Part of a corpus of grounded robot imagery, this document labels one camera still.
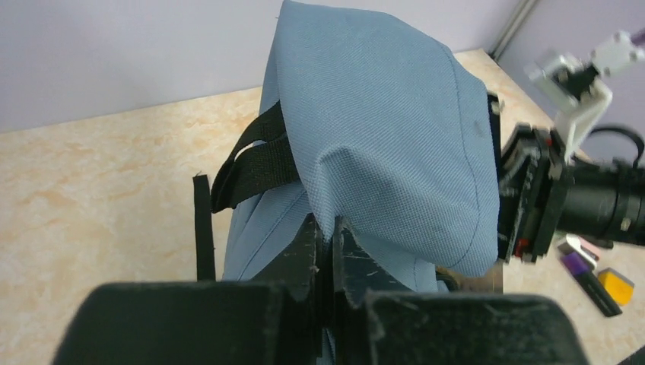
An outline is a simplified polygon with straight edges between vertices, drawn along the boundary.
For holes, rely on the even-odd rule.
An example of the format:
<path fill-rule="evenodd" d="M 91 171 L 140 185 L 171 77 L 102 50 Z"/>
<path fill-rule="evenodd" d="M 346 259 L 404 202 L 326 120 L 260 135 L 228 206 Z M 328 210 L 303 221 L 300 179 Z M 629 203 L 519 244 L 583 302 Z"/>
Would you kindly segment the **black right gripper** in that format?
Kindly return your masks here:
<path fill-rule="evenodd" d="M 556 131 L 520 123 L 498 154 L 498 258 L 535 263 L 551 245 L 572 182 Z"/>

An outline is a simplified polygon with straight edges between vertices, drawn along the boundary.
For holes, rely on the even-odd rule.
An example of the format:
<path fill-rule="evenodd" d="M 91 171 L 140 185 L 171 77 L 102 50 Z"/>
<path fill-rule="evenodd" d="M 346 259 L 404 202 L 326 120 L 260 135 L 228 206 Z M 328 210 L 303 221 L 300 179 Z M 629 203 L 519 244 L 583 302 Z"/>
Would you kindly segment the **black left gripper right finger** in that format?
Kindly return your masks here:
<path fill-rule="evenodd" d="M 416 293 L 361 247 L 350 223 L 332 238 L 337 364 L 585 364 L 566 313 L 527 294 Z"/>

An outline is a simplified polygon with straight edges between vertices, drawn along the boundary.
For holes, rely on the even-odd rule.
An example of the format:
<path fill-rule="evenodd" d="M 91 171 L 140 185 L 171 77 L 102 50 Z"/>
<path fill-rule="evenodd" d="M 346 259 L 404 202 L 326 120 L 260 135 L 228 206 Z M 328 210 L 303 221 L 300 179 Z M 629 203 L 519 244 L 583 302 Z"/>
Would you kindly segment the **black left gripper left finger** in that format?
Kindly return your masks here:
<path fill-rule="evenodd" d="M 313 215 L 247 281 L 110 283 L 78 308 L 56 364 L 314 364 L 322 237 Z"/>

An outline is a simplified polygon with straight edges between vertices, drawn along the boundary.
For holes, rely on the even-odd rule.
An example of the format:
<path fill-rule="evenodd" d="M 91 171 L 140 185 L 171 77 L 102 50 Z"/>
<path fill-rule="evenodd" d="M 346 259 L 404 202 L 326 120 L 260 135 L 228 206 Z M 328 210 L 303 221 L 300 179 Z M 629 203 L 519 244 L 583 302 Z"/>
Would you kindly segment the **blue student backpack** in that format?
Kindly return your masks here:
<path fill-rule="evenodd" d="M 439 267 L 497 261 L 495 143 L 485 84 L 392 15 L 285 1 L 259 117 L 211 189 L 232 210 L 223 277 L 260 273 L 313 215 L 349 221 L 361 247 L 418 293 Z"/>

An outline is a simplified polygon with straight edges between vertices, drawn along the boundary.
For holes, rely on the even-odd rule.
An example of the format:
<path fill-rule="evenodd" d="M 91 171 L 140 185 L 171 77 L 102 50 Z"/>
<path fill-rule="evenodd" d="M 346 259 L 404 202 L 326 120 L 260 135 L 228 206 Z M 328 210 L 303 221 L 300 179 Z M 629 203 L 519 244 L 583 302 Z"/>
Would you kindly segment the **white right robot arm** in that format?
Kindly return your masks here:
<path fill-rule="evenodd" d="M 534 263 L 557 230 L 644 244 L 644 168 L 619 159 L 567 162 L 564 149 L 554 129 L 519 124 L 495 154 L 499 259 Z"/>

